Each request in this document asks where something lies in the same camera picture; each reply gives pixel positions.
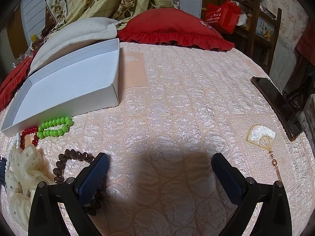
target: red fringe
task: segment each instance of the red fringe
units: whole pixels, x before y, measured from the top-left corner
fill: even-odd
[[[184,47],[198,46],[204,50],[230,51],[234,47],[234,43],[226,40],[218,39],[200,34],[179,34],[171,33],[140,33],[130,34],[124,33],[123,30],[118,31],[117,37],[123,42],[136,42],[146,44],[172,44]]]
[[[5,78],[0,87],[0,112],[7,107],[17,90],[22,86],[30,69],[33,57],[25,58]]]

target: red pillow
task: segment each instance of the red pillow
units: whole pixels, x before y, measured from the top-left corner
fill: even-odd
[[[22,86],[30,69],[33,57],[26,57],[5,78],[0,87],[0,112],[7,107],[19,87]]]
[[[203,20],[175,8],[151,9],[131,19],[118,31],[124,42],[198,46],[204,50],[229,51],[234,44],[223,39]]]

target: red cloth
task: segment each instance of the red cloth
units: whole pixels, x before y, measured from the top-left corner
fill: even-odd
[[[221,6],[208,4],[206,22],[220,33],[233,34],[240,13],[240,7],[231,0],[227,0]]]
[[[20,64],[14,68],[10,74],[5,78],[0,87],[0,111],[5,109],[10,103],[14,94],[23,84],[26,75],[30,69],[33,57],[25,58]]]
[[[229,51],[234,47],[203,20],[175,8],[142,12],[118,31],[117,37],[124,42],[198,46],[204,50]]]
[[[296,49],[315,66],[315,25],[310,20],[308,20],[308,25],[297,43]]]

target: red bag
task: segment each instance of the red bag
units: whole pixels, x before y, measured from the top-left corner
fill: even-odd
[[[206,22],[220,33],[232,34],[240,13],[240,7],[231,0],[227,0],[221,6],[208,4]]]

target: white box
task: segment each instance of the white box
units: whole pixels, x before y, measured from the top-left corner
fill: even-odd
[[[118,106],[119,39],[67,54],[32,74],[7,112],[7,137],[65,116]]]

